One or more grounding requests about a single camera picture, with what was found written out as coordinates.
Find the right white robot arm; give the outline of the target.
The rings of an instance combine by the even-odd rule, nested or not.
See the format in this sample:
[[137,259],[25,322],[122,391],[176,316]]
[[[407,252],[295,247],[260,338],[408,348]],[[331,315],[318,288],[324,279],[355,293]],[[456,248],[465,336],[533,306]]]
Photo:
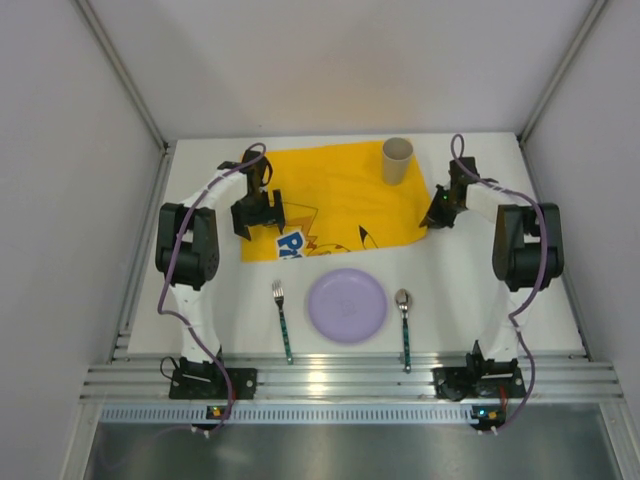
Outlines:
[[465,365],[439,370],[439,386],[462,391],[515,385],[517,353],[530,354],[523,345],[524,314],[564,270],[560,209],[482,178],[473,157],[455,157],[449,175],[447,185],[436,187],[420,225],[452,228],[466,211],[487,219],[494,226],[491,266],[503,305],[490,314],[489,325],[465,355]]

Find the beige paper cup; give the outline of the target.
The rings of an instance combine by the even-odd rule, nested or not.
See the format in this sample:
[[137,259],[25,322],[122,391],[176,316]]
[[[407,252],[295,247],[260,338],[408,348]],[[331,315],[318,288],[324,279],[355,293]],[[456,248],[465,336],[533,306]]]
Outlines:
[[383,143],[383,180],[387,185],[399,185],[404,180],[413,154],[413,145],[408,139],[393,137]]

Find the yellow cloth placemat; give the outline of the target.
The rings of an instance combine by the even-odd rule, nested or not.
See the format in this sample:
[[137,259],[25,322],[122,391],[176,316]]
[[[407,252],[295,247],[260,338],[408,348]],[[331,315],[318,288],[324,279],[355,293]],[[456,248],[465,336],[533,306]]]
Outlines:
[[402,247],[425,237],[431,198],[410,159],[398,185],[383,179],[383,144],[369,141],[273,151],[268,191],[282,195],[285,226],[256,226],[245,263]]

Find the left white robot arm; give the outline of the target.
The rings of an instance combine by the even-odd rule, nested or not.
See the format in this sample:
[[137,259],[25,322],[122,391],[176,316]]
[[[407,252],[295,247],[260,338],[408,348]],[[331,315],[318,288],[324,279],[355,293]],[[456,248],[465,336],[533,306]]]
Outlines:
[[222,353],[226,315],[214,297],[217,289],[230,286],[230,272],[240,262],[239,242],[251,238],[251,228],[285,227],[281,192],[267,189],[272,175],[266,147],[257,142],[239,161],[221,163],[195,193],[160,208],[155,267],[164,283],[157,311],[182,326],[181,355],[170,378],[173,398],[221,398],[233,392],[236,384]]

